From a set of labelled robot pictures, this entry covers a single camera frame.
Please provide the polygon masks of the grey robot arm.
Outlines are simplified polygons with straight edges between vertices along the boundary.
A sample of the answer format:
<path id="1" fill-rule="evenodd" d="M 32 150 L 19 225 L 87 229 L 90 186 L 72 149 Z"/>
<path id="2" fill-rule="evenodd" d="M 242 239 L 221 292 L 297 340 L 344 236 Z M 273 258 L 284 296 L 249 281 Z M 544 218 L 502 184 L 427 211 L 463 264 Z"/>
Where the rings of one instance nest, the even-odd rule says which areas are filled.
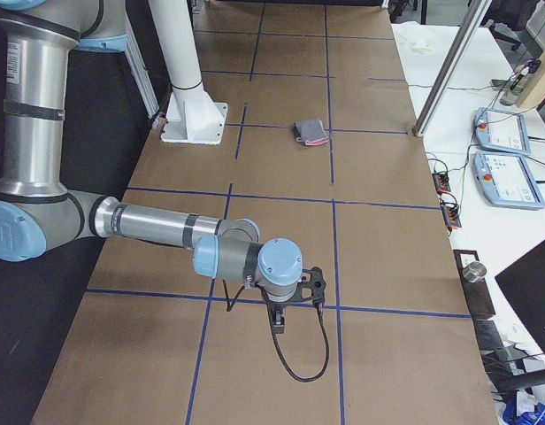
<path id="1" fill-rule="evenodd" d="M 122 196 L 151 123 L 138 88 L 124 54 L 75 51 L 69 58 L 62 180 Z M 65 337 L 103 245 L 87 238 L 38 259 L 0 260 L 0 350 Z"/>

